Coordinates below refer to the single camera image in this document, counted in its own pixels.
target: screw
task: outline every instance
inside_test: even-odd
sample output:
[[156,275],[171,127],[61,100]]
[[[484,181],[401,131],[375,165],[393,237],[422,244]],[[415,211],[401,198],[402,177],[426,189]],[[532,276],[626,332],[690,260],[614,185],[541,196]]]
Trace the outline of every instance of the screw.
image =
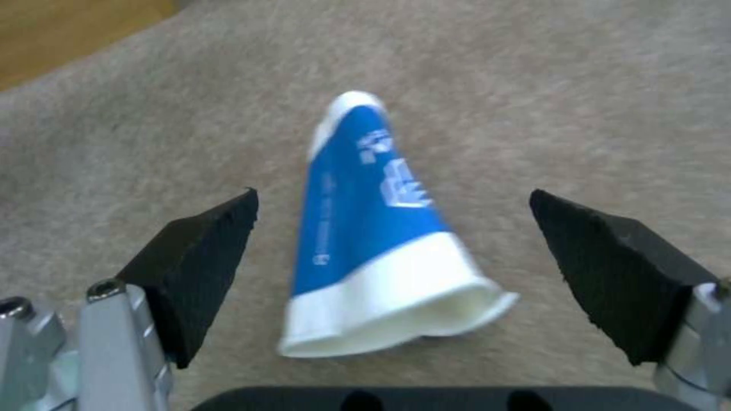
[[33,304],[25,297],[15,296],[0,300],[0,320],[17,318],[28,321],[35,314]]
[[716,300],[723,301],[731,295],[731,277],[725,277],[716,283],[713,289],[713,296]]
[[89,287],[86,291],[86,300],[89,303],[94,303],[125,292],[126,286],[121,280],[104,279]]

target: beige carpet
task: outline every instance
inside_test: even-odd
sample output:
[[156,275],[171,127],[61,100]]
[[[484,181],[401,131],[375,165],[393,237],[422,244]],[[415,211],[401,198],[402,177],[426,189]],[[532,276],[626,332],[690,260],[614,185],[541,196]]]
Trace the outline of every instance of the beige carpet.
[[[636,216],[728,274],[729,4],[193,0],[0,95],[1,294],[53,300],[72,323],[165,222],[254,186],[260,220],[174,410],[242,385],[649,387],[651,367],[572,300],[528,195]],[[351,88],[383,98],[445,219],[523,299],[458,338],[280,358],[306,147]]]

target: blue label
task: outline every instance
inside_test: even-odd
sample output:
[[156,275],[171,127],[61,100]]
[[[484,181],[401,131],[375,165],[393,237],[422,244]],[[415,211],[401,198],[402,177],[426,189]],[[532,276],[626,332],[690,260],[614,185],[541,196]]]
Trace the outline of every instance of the blue label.
[[398,155],[385,118],[351,110],[310,164],[293,294],[341,281],[426,234],[448,231]]

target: floor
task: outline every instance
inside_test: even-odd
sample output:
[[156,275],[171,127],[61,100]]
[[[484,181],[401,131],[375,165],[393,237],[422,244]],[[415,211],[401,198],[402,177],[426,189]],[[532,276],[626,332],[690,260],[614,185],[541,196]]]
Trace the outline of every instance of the floor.
[[[541,187],[634,216],[731,267],[726,0],[191,0],[152,29],[0,94],[0,284],[73,324],[87,286],[164,224],[260,190],[260,220],[174,410],[242,385],[637,385],[561,280]],[[522,294],[452,339],[275,352],[306,147],[327,102],[378,94],[485,273]]]

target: black foam pad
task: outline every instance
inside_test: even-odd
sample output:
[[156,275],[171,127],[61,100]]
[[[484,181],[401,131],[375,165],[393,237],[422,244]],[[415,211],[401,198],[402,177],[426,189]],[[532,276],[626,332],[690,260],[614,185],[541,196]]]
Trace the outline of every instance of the black foam pad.
[[257,219],[256,190],[168,223],[117,277],[144,288],[165,353],[186,368],[234,279]]
[[632,365],[662,360],[693,286],[717,278],[637,220],[542,190],[533,192],[530,204],[589,320]]

